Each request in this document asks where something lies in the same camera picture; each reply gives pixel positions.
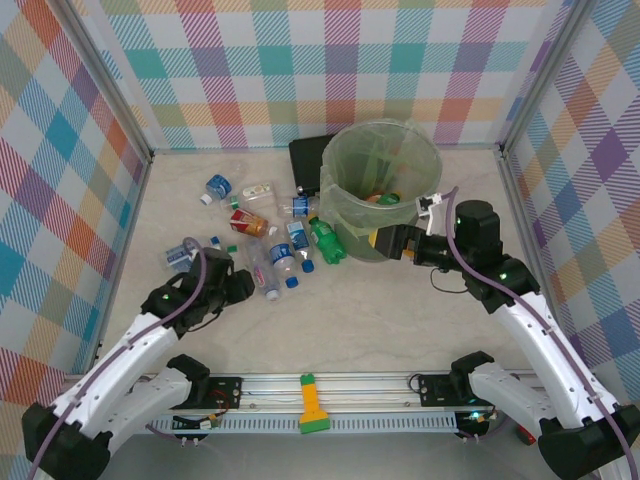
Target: black object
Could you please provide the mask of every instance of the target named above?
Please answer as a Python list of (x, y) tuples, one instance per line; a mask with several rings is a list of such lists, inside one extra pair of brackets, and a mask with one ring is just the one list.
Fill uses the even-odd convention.
[[(456, 425), (458, 426), (458, 430), (471, 436), (478, 435), (478, 437), (481, 437), (486, 435), (491, 426), (491, 422), (478, 422), (478, 420), (469, 417), (469, 412), (456, 412)], [(456, 433), (456, 436), (466, 438), (462, 433)]]
[[(635, 405), (619, 408), (612, 415), (629, 445), (640, 434), (640, 411)], [(540, 421), (538, 446), (547, 465), (563, 480), (574, 480), (624, 455), (622, 446), (606, 418), (584, 427), (564, 429), (557, 419)]]
[[(454, 241), (462, 258), (482, 275), (521, 296), (540, 292), (540, 285), (526, 265), (502, 252), (500, 217), (490, 203), (469, 200), (456, 206)], [(375, 249), (393, 259), (400, 259), (402, 252), (409, 249), (414, 252), (414, 265), (461, 272), (469, 293), (482, 302), (488, 313), (502, 305), (514, 305), (511, 297), (465, 271), (451, 253), (445, 236), (427, 235), (412, 225), (394, 225), (378, 230)]]
[[(22, 415), (25, 454), (30, 461), (53, 425), (58, 421), (53, 408), (34, 403)], [(107, 446), (111, 432), (99, 433), (94, 439), (78, 430), (80, 425), (63, 424), (50, 447), (44, 453), (40, 468), (56, 480), (95, 480), (109, 463), (111, 453)]]
[(302, 138), (289, 144), (289, 156), (293, 168), (293, 179), (298, 193), (309, 197), (320, 191), (320, 167), (322, 153), (334, 135)]
[[(205, 282), (196, 300), (180, 315), (165, 324), (173, 328), (178, 338), (187, 333), (194, 325), (202, 322), (212, 312), (220, 312), (228, 304), (234, 304), (249, 298), (255, 285), (251, 274), (246, 270), (233, 271), (231, 257), (215, 248), (205, 248)], [(191, 296), (200, 278), (200, 253), (196, 255), (188, 273), (178, 273), (166, 284), (153, 290), (141, 305), (142, 313), (150, 312), (163, 318), (173, 313)]]
[(449, 375), (418, 376), (420, 405), (423, 407), (441, 407), (443, 405), (491, 407), (490, 403), (476, 397), (471, 390), (471, 385), (469, 385), (469, 374), (476, 367), (488, 362), (493, 362), (493, 358), (478, 351), (453, 362)]
[(200, 409), (214, 410), (219, 409), (219, 396), (212, 395), (214, 390), (222, 392), (226, 397), (229, 410), (237, 410), (240, 408), (240, 399), (242, 398), (242, 378), (241, 377), (211, 377), (202, 382), (203, 395), (189, 395), (184, 403), (176, 405), (172, 410)]

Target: water bottle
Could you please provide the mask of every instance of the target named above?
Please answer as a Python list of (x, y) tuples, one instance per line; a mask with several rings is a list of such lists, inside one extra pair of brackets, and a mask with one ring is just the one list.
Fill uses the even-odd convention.
[(278, 216), (306, 217), (310, 213), (317, 212), (319, 206), (318, 197), (286, 197), (278, 199)]
[(296, 277), (296, 259), (291, 253), (289, 239), (278, 227), (269, 228), (269, 255), (278, 274), (284, 278), (284, 283), (288, 288), (298, 286)]
[(259, 238), (251, 238), (245, 243), (245, 250), (260, 291), (269, 301), (280, 298), (280, 281), (263, 243)]
[(302, 220), (289, 220), (284, 224), (287, 232), (289, 232), (289, 238), (291, 238), (291, 244), (293, 245), (293, 252), (296, 258), (301, 262), (302, 271), (304, 273), (311, 273), (314, 270), (313, 261), (313, 247), (309, 242), (309, 237), (304, 228)]
[(220, 173), (216, 173), (205, 185), (206, 193), (200, 197), (200, 201), (209, 205), (213, 200), (222, 200), (231, 193), (231, 190), (238, 184), (245, 175), (245, 165), (243, 162), (235, 161)]
[[(221, 249), (218, 237), (196, 238), (196, 240), (198, 240), (198, 243), (203, 248), (213, 247), (218, 250)], [(191, 264), (193, 263), (193, 259), (197, 253), (198, 250), (195, 247), (190, 248), (189, 251), (187, 251), (183, 244), (176, 245), (175, 247), (160, 254), (160, 263), (164, 268), (170, 268), (174, 272), (188, 272), (191, 269)]]
[(227, 213), (232, 213), (238, 208), (253, 210), (272, 205), (275, 203), (275, 197), (271, 182), (262, 182), (242, 187), (237, 194), (220, 200), (220, 208)]

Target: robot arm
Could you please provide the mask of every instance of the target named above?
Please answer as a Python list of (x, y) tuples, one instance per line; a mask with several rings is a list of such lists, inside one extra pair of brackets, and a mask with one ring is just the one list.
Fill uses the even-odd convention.
[[(48, 407), (34, 403), (23, 415), (25, 451), (31, 461), (64, 418), (39, 465), (56, 480), (97, 479), (117, 449), (159, 413), (208, 393), (209, 369), (186, 355), (171, 359), (152, 380), (132, 389), (206, 315), (219, 314), (224, 306), (253, 294), (251, 275), (246, 270), (234, 272), (226, 253), (210, 248), (203, 253), (204, 282), (188, 308), (168, 323), (162, 321), (196, 291), (202, 263), (198, 257), (189, 273), (178, 274), (151, 292), (120, 341), (79, 382)], [(97, 379), (79, 395), (96, 372), (100, 372)]]
[(429, 217), (426, 231), (387, 227), (375, 232), (370, 243), (388, 258), (400, 259), (409, 250), (415, 265), (461, 272), (469, 293), (511, 333), (546, 391), (544, 396), (535, 392), (487, 354), (476, 352), (452, 364), (459, 397), (488, 401), (525, 427), (538, 438), (542, 456), (560, 478), (579, 478), (621, 457), (620, 438), (609, 422), (613, 419), (630, 445), (640, 433), (638, 409), (620, 406), (592, 375), (560, 330), (529, 269), (503, 253), (500, 219), (489, 203), (472, 200), (456, 206), (455, 252), (450, 238), (432, 234), (435, 210), (445, 198), (416, 201), (419, 215)]

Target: bottle label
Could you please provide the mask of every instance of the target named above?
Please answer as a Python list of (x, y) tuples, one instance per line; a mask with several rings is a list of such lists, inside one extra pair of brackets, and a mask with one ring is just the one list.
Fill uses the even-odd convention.
[(266, 224), (267, 221), (264, 218), (253, 215), (242, 208), (236, 209), (229, 220), (232, 230), (254, 237), (260, 236), (260, 232), (266, 228)]
[(215, 191), (220, 198), (224, 198), (231, 193), (231, 184), (222, 175), (211, 177), (211, 180), (207, 182), (207, 187)]
[(258, 185), (254, 185), (253, 187), (247, 187), (242, 190), (242, 196), (245, 199), (249, 199), (255, 197), (256, 195), (263, 195), (271, 191), (270, 183), (259, 183)]
[(289, 244), (287, 243), (279, 243), (275, 247), (269, 250), (269, 254), (271, 255), (271, 262), (275, 265), (275, 263), (281, 258), (285, 257), (293, 257), (291, 254), (291, 249), (289, 248)]
[(262, 273), (262, 270), (260, 269), (260, 267), (255, 267), (253, 269), (253, 273), (256, 276), (256, 280), (258, 282), (258, 286), (264, 287), (267, 282), (265, 282), (265, 280), (264, 280), (264, 274)]
[(309, 199), (307, 197), (296, 197), (293, 199), (293, 216), (306, 217), (309, 214)]
[(309, 246), (309, 239), (304, 231), (302, 222), (294, 222), (287, 225), (289, 231), (289, 237), (291, 237), (291, 243), (293, 243), (294, 250), (300, 250)]

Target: green base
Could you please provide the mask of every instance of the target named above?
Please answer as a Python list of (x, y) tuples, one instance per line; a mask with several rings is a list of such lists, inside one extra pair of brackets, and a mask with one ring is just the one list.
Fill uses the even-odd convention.
[(313, 433), (320, 432), (322, 430), (329, 430), (331, 427), (331, 422), (329, 422), (328, 418), (323, 418), (322, 420), (314, 420), (313, 422), (301, 423), (300, 424), (300, 433)]

